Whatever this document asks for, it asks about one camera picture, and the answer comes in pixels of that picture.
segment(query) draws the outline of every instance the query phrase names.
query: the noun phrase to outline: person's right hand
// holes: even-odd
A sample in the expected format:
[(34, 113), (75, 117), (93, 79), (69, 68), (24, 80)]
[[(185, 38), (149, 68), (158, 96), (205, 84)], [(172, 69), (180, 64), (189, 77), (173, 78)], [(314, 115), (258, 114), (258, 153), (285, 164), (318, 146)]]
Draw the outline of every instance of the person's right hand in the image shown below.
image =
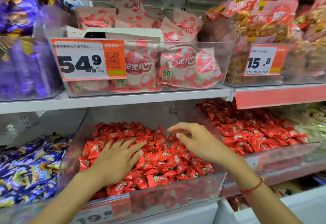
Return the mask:
[[(192, 139), (180, 133), (188, 131)], [(225, 144), (217, 140), (203, 125), (197, 123), (178, 123), (170, 128), (170, 132), (177, 132), (177, 138), (186, 145), (186, 147), (198, 157), (211, 162), (227, 166), (228, 163), (238, 157)]]

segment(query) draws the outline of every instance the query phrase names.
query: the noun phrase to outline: person's left hand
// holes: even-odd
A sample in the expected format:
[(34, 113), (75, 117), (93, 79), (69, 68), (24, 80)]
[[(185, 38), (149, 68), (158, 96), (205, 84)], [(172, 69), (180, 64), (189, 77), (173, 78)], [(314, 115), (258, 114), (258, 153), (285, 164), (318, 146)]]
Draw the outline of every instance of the person's left hand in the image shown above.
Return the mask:
[(144, 154), (140, 150), (132, 157), (134, 152), (146, 144), (146, 142), (142, 142), (129, 148), (135, 140), (136, 137), (128, 141), (122, 139), (113, 144), (112, 148), (110, 147), (113, 141), (109, 141), (92, 167), (81, 173), (88, 174), (88, 177), (96, 180), (96, 185), (99, 189), (120, 182)]

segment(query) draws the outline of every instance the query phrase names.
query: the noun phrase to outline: price tag reading 15.8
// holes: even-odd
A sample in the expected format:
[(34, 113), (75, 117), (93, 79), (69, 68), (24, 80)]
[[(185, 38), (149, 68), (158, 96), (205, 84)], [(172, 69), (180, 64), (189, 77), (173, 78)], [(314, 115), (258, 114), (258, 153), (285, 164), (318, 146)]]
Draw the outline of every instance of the price tag reading 15.8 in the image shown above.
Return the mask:
[(52, 44), (64, 80), (125, 78), (123, 44), (78, 39), (52, 39)]
[(252, 45), (244, 76), (279, 75), (287, 46)]

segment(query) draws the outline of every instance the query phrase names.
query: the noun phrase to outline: store shelf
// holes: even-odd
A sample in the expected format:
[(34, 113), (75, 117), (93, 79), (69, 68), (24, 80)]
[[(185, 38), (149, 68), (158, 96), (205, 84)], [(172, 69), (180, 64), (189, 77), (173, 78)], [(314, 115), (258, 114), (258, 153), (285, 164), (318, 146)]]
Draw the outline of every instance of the store shelf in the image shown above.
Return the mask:
[[(260, 175), (265, 179), (266, 185), (275, 185), (291, 179), (303, 177), (312, 173), (326, 170), (326, 160), (317, 162), (304, 162), (300, 166), (287, 168), (284, 170), (273, 171)], [(241, 194), (235, 182), (222, 185), (221, 197), (232, 197)]]
[(0, 102), (0, 114), (75, 109), (84, 107), (128, 105), (202, 98), (227, 98), (229, 94), (230, 90), (226, 87), (220, 89), (203, 89), (141, 94), (116, 94), (109, 96), (95, 96), (83, 98), (69, 98), (67, 93), (64, 91), (58, 96), (51, 99)]
[(230, 89), (229, 101), (235, 98), (238, 109), (283, 106), (326, 100), (326, 84), (297, 84)]

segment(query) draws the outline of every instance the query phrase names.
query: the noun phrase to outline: qr code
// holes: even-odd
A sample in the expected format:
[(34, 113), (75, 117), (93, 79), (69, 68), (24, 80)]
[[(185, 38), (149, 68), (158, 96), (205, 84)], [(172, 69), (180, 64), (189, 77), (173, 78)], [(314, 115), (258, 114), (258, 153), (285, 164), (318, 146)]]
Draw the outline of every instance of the qr code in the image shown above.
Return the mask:
[(105, 59), (110, 66), (120, 66), (119, 52), (105, 52)]

